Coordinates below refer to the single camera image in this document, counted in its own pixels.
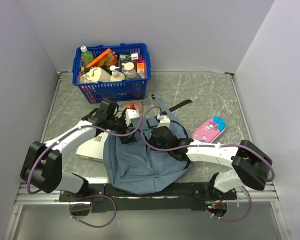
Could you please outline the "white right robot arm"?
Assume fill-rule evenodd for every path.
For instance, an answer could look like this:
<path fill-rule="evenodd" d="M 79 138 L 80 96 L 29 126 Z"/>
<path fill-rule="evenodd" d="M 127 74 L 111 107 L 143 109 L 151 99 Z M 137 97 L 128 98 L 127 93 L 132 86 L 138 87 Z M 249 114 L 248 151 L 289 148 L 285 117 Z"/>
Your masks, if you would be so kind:
<path fill-rule="evenodd" d="M 166 126 L 155 128 L 147 141 L 156 151 L 167 152 L 180 162 L 206 162 L 229 168 L 217 172 L 209 181 L 208 193 L 220 199 L 228 191 L 248 187 L 263 191 L 274 178 L 273 161 L 249 140 L 239 144 L 205 143 L 191 138 L 178 138 Z"/>

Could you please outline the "blue student backpack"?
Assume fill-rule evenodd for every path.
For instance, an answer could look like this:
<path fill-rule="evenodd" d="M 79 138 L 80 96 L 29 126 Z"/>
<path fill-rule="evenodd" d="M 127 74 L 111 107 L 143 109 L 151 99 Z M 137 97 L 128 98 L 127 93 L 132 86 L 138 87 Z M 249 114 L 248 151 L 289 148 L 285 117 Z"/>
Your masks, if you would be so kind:
<path fill-rule="evenodd" d="M 188 162 L 149 148 L 139 131 L 134 136 L 136 141 L 127 144 L 114 135 L 105 140 L 103 164 L 113 187 L 137 195 L 157 193 L 188 171 Z"/>

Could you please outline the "brown leather wallet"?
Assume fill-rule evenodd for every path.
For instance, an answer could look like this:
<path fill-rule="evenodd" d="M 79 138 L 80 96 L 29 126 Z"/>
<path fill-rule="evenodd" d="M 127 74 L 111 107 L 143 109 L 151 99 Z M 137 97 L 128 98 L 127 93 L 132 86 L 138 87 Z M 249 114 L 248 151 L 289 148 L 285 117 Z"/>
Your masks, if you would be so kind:
<path fill-rule="evenodd" d="M 124 102 L 123 103 L 123 108 L 124 109 L 138 110 L 140 112 L 143 111 L 142 102 L 140 100 Z"/>

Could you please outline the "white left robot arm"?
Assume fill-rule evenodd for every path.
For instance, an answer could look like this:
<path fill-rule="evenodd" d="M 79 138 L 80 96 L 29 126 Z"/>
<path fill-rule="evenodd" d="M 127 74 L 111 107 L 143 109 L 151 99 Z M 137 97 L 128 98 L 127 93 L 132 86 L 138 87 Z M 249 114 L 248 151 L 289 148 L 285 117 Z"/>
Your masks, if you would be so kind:
<path fill-rule="evenodd" d="M 131 142 L 138 130 L 127 129 L 134 120 L 142 120 L 142 112 L 126 108 L 119 117 L 119 105 L 111 100 L 103 100 L 99 107 L 93 109 L 71 129 L 46 142 L 34 141 L 28 148 L 20 178 L 25 182 L 30 195 L 41 191 L 69 192 L 77 201 L 85 200 L 89 193 L 89 182 L 75 173 L 63 172 L 64 159 L 83 143 L 101 133 L 118 137 L 123 143 Z"/>

